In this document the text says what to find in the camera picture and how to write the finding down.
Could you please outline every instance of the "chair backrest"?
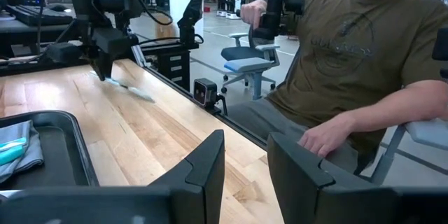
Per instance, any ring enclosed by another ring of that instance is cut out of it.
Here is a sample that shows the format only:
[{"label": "chair backrest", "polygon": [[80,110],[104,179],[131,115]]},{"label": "chair backrest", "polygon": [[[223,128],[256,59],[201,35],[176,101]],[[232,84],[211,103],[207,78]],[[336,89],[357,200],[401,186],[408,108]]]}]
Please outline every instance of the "chair backrest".
[{"label": "chair backrest", "polygon": [[[275,42],[275,41],[270,41],[270,40],[263,39],[263,38],[254,38],[252,36],[252,33],[253,33],[253,26],[251,25],[251,27],[249,28],[249,36],[248,36],[249,45],[251,48],[255,48],[256,46],[260,46],[260,45],[270,45],[270,44],[274,44],[274,42]],[[265,60],[271,61],[273,67],[280,65],[277,50],[271,50],[269,52],[265,52]]]}]

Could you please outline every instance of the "wooden tabletop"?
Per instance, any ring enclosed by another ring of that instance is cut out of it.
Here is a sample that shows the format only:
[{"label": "wooden tabletop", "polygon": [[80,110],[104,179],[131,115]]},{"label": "wooden tabletop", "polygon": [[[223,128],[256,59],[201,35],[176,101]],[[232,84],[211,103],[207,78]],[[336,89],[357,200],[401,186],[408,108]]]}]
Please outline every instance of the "wooden tabletop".
[{"label": "wooden tabletop", "polygon": [[99,81],[89,66],[0,78],[0,116],[57,109],[78,119],[102,186],[146,186],[214,130],[225,133],[221,223],[282,223],[266,152],[129,60],[113,78],[154,103]]}]

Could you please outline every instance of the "printed graphic on shirt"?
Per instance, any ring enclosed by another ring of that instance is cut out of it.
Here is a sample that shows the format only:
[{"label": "printed graphic on shirt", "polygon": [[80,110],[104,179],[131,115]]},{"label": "printed graphic on shirt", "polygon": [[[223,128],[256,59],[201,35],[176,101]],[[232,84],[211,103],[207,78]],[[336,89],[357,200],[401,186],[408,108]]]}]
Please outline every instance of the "printed graphic on shirt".
[{"label": "printed graphic on shirt", "polygon": [[353,74],[374,56],[375,30],[364,14],[343,14],[330,20],[326,27],[335,30],[310,38],[316,68],[322,74],[332,77]]}]

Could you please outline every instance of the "man's hand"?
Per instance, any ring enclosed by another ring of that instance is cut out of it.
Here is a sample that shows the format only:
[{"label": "man's hand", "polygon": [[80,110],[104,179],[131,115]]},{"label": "man's hand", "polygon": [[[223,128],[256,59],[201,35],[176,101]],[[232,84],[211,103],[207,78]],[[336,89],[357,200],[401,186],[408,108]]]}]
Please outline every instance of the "man's hand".
[{"label": "man's hand", "polygon": [[261,15],[266,12],[267,2],[264,0],[253,1],[248,4],[243,4],[240,10],[241,20],[246,24],[253,25],[254,29],[258,28],[260,24]]},{"label": "man's hand", "polygon": [[299,144],[308,151],[324,158],[345,142],[353,132],[355,122],[350,115],[341,113],[319,126],[308,129],[303,134]]}]

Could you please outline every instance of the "olive green t-shirt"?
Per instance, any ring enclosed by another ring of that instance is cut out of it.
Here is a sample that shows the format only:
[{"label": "olive green t-shirt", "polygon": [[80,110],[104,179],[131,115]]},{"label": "olive green t-shirt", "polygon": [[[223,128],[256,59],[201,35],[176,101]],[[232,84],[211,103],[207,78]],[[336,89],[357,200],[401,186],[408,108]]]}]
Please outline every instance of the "olive green t-shirt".
[{"label": "olive green t-shirt", "polygon": [[[296,123],[314,127],[337,114],[377,103],[402,86],[441,80],[431,58],[448,24],[438,0],[305,0],[297,21],[299,60],[267,99]],[[362,155],[386,129],[353,133]]]}]

